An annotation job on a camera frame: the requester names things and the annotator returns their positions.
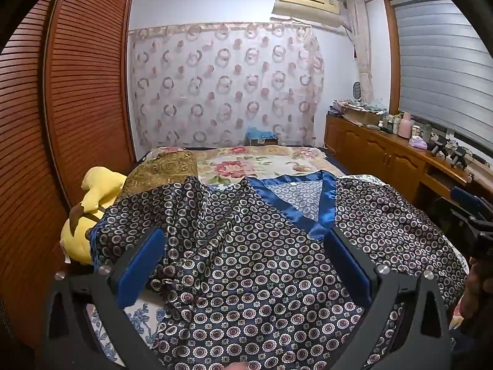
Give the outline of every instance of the pink thermos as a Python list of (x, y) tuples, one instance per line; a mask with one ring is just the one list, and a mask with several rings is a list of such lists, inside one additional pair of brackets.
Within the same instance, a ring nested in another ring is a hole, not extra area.
[(414, 121), (411, 120), (411, 115), (408, 112), (404, 113), (404, 117), (399, 124), (398, 135), (402, 138), (410, 139), (413, 132)]

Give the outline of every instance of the stuffed animal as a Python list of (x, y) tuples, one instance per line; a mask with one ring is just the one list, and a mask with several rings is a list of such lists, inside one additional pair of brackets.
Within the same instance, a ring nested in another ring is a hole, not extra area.
[(106, 208), (113, 204), (126, 179), (126, 176), (103, 166), (87, 171), (81, 187), (88, 192), (82, 202), (70, 210), (60, 237), (60, 246), (70, 258), (82, 264), (92, 264), (89, 231), (103, 217)]

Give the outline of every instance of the window blind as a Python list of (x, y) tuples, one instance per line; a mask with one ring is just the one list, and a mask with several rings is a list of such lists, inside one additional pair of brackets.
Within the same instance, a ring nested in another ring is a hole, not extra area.
[(393, 0), (399, 109), (493, 149), (493, 59), (451, 0)]

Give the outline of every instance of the louvered door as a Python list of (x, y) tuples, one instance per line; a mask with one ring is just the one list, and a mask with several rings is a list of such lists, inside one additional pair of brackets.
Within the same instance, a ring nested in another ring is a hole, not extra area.
[(55, 163), (71, 205), (86, 171), (127, 173), (135, 154), (127, 115), (131, 0), (58, 0), (48, 36), (45, 90)]
[(31, 9), (0, 55), (0, 296), (14, 332), (31, 346), (53, 273), (63, 265), (58, 242), (67, 218), (39, 111), (50, 1)]

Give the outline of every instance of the blue satin collar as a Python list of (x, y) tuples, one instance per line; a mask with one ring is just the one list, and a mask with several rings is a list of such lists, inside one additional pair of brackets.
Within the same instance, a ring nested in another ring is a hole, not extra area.
[[(319, 220), (306, 218), (299, 210), (273, 193), (268, 185), (280, 185), (283, 183), (322, 181), (322, 193), (319, 202)], [(271, 179), (248, 178), (248, 182), (255, 191), (267, 203), (281, 211), (295, 226), (302, 229), (312, 238), (321, 240), (334, 225), (336, 212), (336, 177), (327, 171), (319, 171), (314, 174), (292, 176), (281, 175)]]

